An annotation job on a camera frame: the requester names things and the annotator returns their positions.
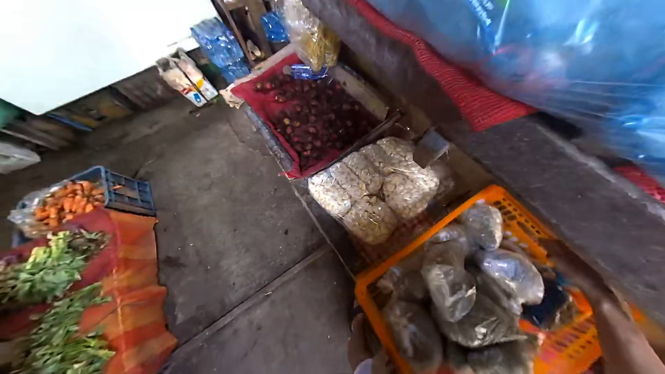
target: blue plastic bag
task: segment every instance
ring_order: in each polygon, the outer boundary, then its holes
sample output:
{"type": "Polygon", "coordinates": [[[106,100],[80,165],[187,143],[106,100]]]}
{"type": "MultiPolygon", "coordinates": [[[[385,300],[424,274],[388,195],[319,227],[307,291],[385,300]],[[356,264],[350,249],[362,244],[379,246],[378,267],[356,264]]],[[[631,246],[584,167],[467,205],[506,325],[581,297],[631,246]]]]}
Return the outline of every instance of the blue plastic bag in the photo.
{"type": "Polygon", "coordinates": [[[289,41],[289,36],[282,20],[277,12],[268,12],[261,16],[261,24],[265,30],[265,36],[273,43],[285,43],[289,41]]]}
{"type": "Polygon", "coordinates": [[[665,177],[665,2],[369,2],[497,92],[665,177]]]}
{"type": "Polygon", "coordinates": [[[235,35],[218,18],[206,19],[190,28],[201,50],[221,69],[224,79],[232,83],[249,74],[243,50],[235,35]]]}

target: market stall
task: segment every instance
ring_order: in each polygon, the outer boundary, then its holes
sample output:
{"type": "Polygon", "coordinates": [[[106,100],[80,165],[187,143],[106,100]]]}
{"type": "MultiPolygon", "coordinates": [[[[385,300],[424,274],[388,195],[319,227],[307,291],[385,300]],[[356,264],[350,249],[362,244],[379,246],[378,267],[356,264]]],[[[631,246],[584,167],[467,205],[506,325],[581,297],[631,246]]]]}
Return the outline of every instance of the market stall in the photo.
{"type": "Polygon", "coordinates": [[[157,373],[177,341],[162,309],[154,214],[147,182],[102,166],[19,202],[17,245],[0,259],[0,335],[13,352],[3,364],[157,373]]]}

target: green leafy vegetable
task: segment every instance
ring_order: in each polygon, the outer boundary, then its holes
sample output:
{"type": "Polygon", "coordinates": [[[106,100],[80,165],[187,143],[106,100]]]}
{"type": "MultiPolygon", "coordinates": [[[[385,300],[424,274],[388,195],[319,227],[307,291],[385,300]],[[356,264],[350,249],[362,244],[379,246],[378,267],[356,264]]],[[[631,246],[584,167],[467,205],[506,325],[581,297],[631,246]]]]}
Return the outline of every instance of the green leafy vegetable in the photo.
{"type": "Polygon", "coordinates": [[[42,316],[40,325],[30,334],[29,354],[16,374],[102,372],[104,364],[115,352],[107,349],[107,342],[100,338],[100,331],[87,335],[78,333],[83,311],[91,305],[108,301],[108,298],[99,296],[100,285],[90,285],[53,303],[53,307],[42,316]]]}
{"type": "Polygon", "coordinates": [[[0,302],[12,305],[60,298],[85,268],[86,259],[108,241],[104,233],[61,231],[49,235],[49,246],[36,247],[25,263],[0,264],[0,302]]]}

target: plastic bag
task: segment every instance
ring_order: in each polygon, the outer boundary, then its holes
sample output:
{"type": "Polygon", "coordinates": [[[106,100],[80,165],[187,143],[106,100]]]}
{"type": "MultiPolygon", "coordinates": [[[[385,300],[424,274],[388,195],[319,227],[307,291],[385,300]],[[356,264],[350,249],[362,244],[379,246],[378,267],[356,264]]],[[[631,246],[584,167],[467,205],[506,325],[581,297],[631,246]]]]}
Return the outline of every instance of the plastic bag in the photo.
{"type": "Polygon", "coordinates": [[[26,168],[41,160],[37,153],[7,142],[0,142],[0,174],[26,168]]]}
{"type": "Polygon", "coordinates": [[[351,197],[337,183],[330,171],[323,170],[307,182],[309,194],[331,216],[344,216],[351,209],[351,197]]]}
{"type": "Polygon", "coordinates": [[[383,193],[388,206],[409,220],[427,208],[438,186],[438,178],[427,178],[425,184],[425,180],[393,173],[385,177],[383,193]]]}
{"type": "Polygon", "coordinates": [[[385,242],[397,228],[397,217],[376,196],[354,199],[342,219],[344,226],[367,244],[385,242]]]}
{"type": "Polygon", "coordinates": [[[665,176],[665,3],[369,0],[495,91],[665,176]]]}
{"type": "Polygon", "coordinates": [[[359,152],[374,165],[381,175],[387,176],[392,173],[392,170],[388,168],[388,155],[380,145],[369,144],[362,147],[359,152]]]}
{"type": "Polygon", "coordinates": [[[335,33],[314,17],[301,0],[283,0],[281,9],[289,40],[298,47],[300,60],[314,71],[337,64],[340,41],[335,33]]]}
{"type": "Polygon", "coordinates": [[[421,168],[414,162],[415,146],[406,140],[388,137],[376,142],[386,155],[384,173],[389,174],[383,182],[386,203],[404,219],[417,216],[427,208],[438,190],[439,178],[431,168],[421,168]]]}
{"type": "Polygon", "coordinates": [[[201,106],[218,95],[217,90],[196,67],[194,60],[182,48],[172,56],[157,60],[160,76],[173,89],[178,90],[196,106],[201,106]]]}
{"type": "Polygon", "coordinates": [[[466,231],[464,226],[460,224],[448,224],[441,230],[437,231],[428,242],[430,243],[443,243],[453,239],[466,239],[466,231]]]}
{"type": "Polygon", "coordinates": [[[377,194],[383,185],[383,177],[374,168],[371,161],[359,152],[349,154],[343,160],[344,164],[353,171],[366,185],[367,192],[377,194]]]}
{"type": "Polygon", "coordinates": [[[190,28],[201,50],[221,69],[224,79],[232,83],[249,74],[245,57],[235,35],[217,17],[204,19],[190,28]]]}
{"type": "Polygon", "coordinates": [[[417,373],[436,373],[443,363],[443,344],[432,317],[418,304],[393,300],[383,309],[400,355],[417,373]]]}
{"type": "Polygon", "coordinates": [[[432,313],[442,320],[459,321],[473,307],[475,280],[464,270],[466,253],[461,240],[426,248],[421,273],[434,302],[432,313]]]}
{"type": "Polygon", "coordinates": [[[337,162],[328,170],[337,183],[352,198],[361,198],[369,194],[365,183],[344,162],[337,162]]]}
{"type": "Polygon", "coordinates": [[[506,291],[499,282],[485,274],[479,268],[470,266],[469,273],[475,277],[475,286],[483,295],[492,299],[514,315],[522,315],[522,303],[511,292],[506,291]]]}
{"type": "Polygon", "coordinates": [[[282,20],[276,11],[268,12],[261,16],[261,24],[268,41],[273,43],[286,43],[289,41],[287,31],[282,25],[282,20]]]}
{"type": "Polygon", "coordinates": [[[424,303],[430,294],[420,273],[421,267],[422,253],[412,254],[398,265],[391,266],[376,285],[384,292],[391,293],[394,299],[424,303]]]}
{"type": "Polygon", "coordinates": [[[466,359],[474,374],[533,374],[537,352],[537,337],[528,335],[524,340],[469,350],[466,359]]]}
{"type": "Polygon", "coordinates": [[[50,187],[30,192],[21,199],[16,209],[9,212],[7,219],[12,221],[23,232],[23,235],[30,239],[44,236],[51,229],[35,219],[35,208],[41,206],[48,195],[61,189],[64,185],[65,182],[63,181],[50,187]]]}
{"type": "Polygon", "coordinates": [[[469,348],[524,338],[517,326],[519,317],[481,292],[476,293],[469,313],[456,322],[443,319],[435,305],[432,305],[432,316],[445,336],[469,348]]]}
{"type": "Polygon", "coordinates": [[[480,270],[497,280],[519,303],[535,305],[543,301],[543,277],[529,259],[515,252],[496,250],[480,251],[475,260],[480,270]]]}
{"type": "Polygon", "coordinates": [[[497,208],[479,201],[462,212],[460,220],[469,239],[484,250],[494,251],[501,244],[503,218],[497,208]]]}

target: carrot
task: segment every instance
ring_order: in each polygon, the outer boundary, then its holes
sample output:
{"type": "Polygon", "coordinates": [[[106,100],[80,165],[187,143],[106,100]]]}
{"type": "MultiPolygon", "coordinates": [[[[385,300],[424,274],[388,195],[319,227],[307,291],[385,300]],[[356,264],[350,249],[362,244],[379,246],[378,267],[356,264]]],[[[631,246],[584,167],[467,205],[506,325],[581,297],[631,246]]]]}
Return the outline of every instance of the carrot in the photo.
{"type": "Polygon", "coordinates": [[[35,212],[35,219],[38,221],[43,221],[46,220],[49,217],[49,213],[45,210],[43,212],[40,212],[39,214],[35,212]]]}
{"type": "Polygon", "coordinates": [[[65,212],[67,213],[71,212],[73,207],[74,207],[74,198],[63,199],[63,209],[65,209],[65,212]]]}
{"type": "Polygon", "coordinates": [[[49,211],[49,218],[58,218],[58,207],[57,206],[49,206],[48,211],[49,211]]]}
{"type": "Polygon", "coordinates": [[[80,183],[80,185],[83,189],[83,192],[86,192],[87,194],[89,194],[90,191],[92,191],[92,183],[90,183],[89,180],[82,180],[79,183],[80,183]]]}
{"type": "Polygon", "coordinates": [[[67,189],[61,188],[60,190],[57,190],[54,194],[53,197],[55,198],[62,198],[67,195],[67,189]]]}

